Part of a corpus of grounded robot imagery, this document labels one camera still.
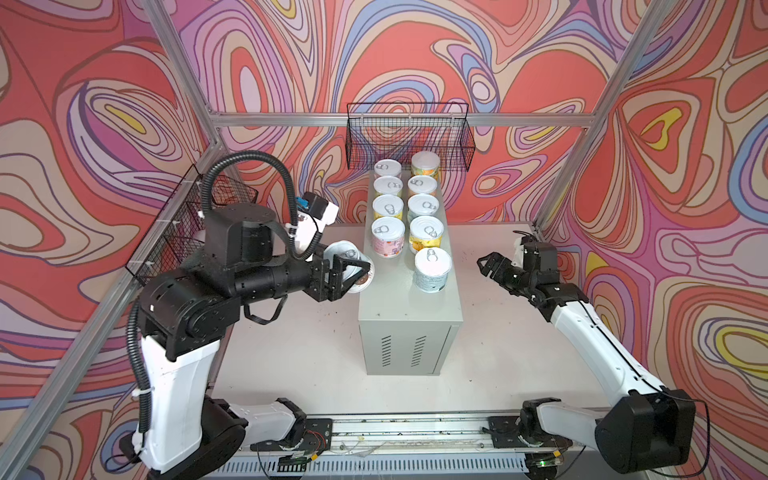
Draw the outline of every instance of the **wire basket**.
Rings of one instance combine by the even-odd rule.
[[[370,170],[384,158],[410,165],[418,151],[440,157],[440,168],[468,171],[475,138],[464,102],[356,102],[346,106],[346,164]]]
[[[184,202],[176,210],[149,254],[144,259],[135,260],[134,263],[126,266],[142,285],[146,285],[149,280],[163,272],[177,269],[185,258],[204,245],[203,241],[195,238],[195,235],[205,228],[203,218],[199,214],[202,210],[200,205],[202,177],[200,174],[197,175]],[[222,207],[240,202],[256,203],[258,192],[222,174],[217,177],[211,196],[214,207]]]

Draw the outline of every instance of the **metal beam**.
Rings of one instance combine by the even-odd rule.
[[[162,0],[144,0],[144,10],[160,45],[163,46],[171,66],[181,82],[181,89],[189,97],[192,109],[208,137],[208,141],[214,144],[222,143],[219,131],[210,120],[210,104],[200,89],[200,83],[197,81],[197,76],[194,74],[186,52],[184,52],[181,38],[170,19],[168,10],[163,6]]]
[[[592,144],[598,139],[603,122],[607,120],[608,114],[611,113],[611,109],[616,105],[616,101],[624,90],[624,86],[626,86],[634,69],[642,59],[651,41],[653,41],[654,35],[656,35],[657,30],[661,26],[661,22],[675,5],[676,1],[653,0],[648,5],[643,18],[640,19],[640,23],[637,25],[637,30],[635,30],[627,45],[627,49],[624,50],[624,54],[616,65],[616,70],[608,79],[605,89],[598,100],[594,109],[595,116],[591,128],[586,130],[576,141],[573,151],[565,159],[547,196],[541,203],[541,207],[538,209],[533,222],[536,227],[540,227],[541,223],[550,217],[552,211],[558,206],[558,199],[562,192],[570,188],[577,170],[586,159]]]
[[[392,114],[365,114],[366,118],[391,118]],[[421,118],[450,118],[450,114],[419,114]],[[345,127],[343,113],[228,114],[213,113],[216,127]],[[471,127],[589,127],[593,114],[467,114]]]
[[[200,157],[201,163],[210,163],[221,152],[219,145],[209,145]],[[184,202],[197,172],[190,169],[174,195],[155,219],[141,244],[134,252],[131,262],[142,261],[168,226],[168,222]],[[110,333],[138,291],[139,284],[127,270],[112,284],[109,293],[99,303],[83,330],[74,338],[64,357],[45,381],[40,392],[29,404],[22,417],[16,422],[5,443],[0,447],[0,480],[21,478],[29,462],[35,456],[45,436],[51,431],[56,419],[67,405],[85,373],[91,368],[96,355],[101,351]]]

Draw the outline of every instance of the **can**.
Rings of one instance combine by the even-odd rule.
[[[417,253],[423,248],[440,247],[444,231],[440,220],[427,215],[416,217],[411,222],[409,235],[411,251]]]
[[[393,177],[400,178],[400,172],[402,171],[402,165],[397,160],[391,158],[385,158],[379,160],[373,165],[373,173],[377,177],[383,177],[384,175],[392,175]]]
[[[394,195],[381,195],[373,199],[373,219],[394,217],[402,220],[402,198]]]
[[[440,201],[432,195],[417,194],[408,200],[408,222],[422,215],[434,216],[440,208]]]
[[[406,243],[406,225],[394,217],[381,217],[371,225],[372,245],[376,255],[395,258]]]
[[[355,282],[352,287],[347,290],[347,293],[358,293],[363,291],[373,281],[373,262],[363,252],[357,249],[354,243],[348,240],[341,240],[340,242],[331,243],[326,247],[326,251],[323,252],[323,259],[330,262],[331,268],[333,268],[333,256],[338,255],[342,258],[348,258],[350,260],[362,260],[371,264],[368,273],[363,275],[359,280]],[[342,278],[344,280],[349,279],[360,271],[359,266],[350,265],[344,269]]]
[[[437,177],[440,168],[440,157],[433,151],[417,151],[411,157],[411,175],[429,175]]]
[[[435,196],[437,191],[437,180],[429,175],[416,175],[408,180],[409,196],[417,194],[427,194]]]
[[[402,192],[402,180],[392,175],[379,177],[373,181],[373,190],[376,191],[377,197],[379,195],[397,195],[399,197]]]
[[[427,293],[437,293],[445,288],[448,273],[453,267],[448,252],[438,247],[420,250],[416,254],[416,269],[413,271],[413,284]]]

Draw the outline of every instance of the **robotic arm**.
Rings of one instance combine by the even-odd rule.
[[[272,210],[258,204],[211,209],[218,174],[251,160],[271,164],[282,175],[290,208],[287,229]],[[288,170],[269,154],[249,151],[221,159],[206,173],[201,197],[203,249],[144,287],[126,328],[140,412],[137,431],[123,437],[120,447],[129,461],[151,469],[149,478],[202,477],[245,442],[298,445],[306,416],[291,401],[241,407],[205,395],[214,354],[227,327],[240,320],[241,307],[247,319],[268,325],[290,293],[303,291],[318,302],[338,300],[370,268],[338,255],[332,262],[323,259],[319,240],[338,207],[311,192],[297,202]],[[284,255],[273,255],[275,236],[286,245]],[[348,267],[357,271],[344,280]],[[250,312],[249,304],[269,298],[280,300],[270,319]]]
[[[607,414],[569,406],[559,399],[523,403],[518,437],[539,445],[561,435],[598,450],[619,473],[681,465],[688,459],[696,409],[683,390],[667,389],[621,345],[588,298],[560,282],[557,250],[525,234],[512,260],[491,253],[478,260],[511,295],[524,296],[576,347],[598,378],[612,409]]]

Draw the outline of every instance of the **colorful patterned wall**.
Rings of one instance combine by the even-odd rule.
[[[589,112],[645,11],[635,0],[168,4],[203,92],[222,112],[344,112],[351,101],[450,100],[482,113]],[[333,198],[341,221],[361,222],[367,179],[346,168],[345,133],[222,131],[230,149],[272,151],[300,190]],[[578,132],[477,127],[474,134],[472,169],[443,179],[449,220],[533,220]],[[286,209],[271,169],[242,171],[261,198]]]
[[[679,2],[546,230],[634,356],[709,403],[719,480],[768,478],[767,79],[765,2]]]
[[[141,2],[85,3],[0,1],[0,441],[206,146]],[[97,475],[133,382],[119,327],[29,478]]]

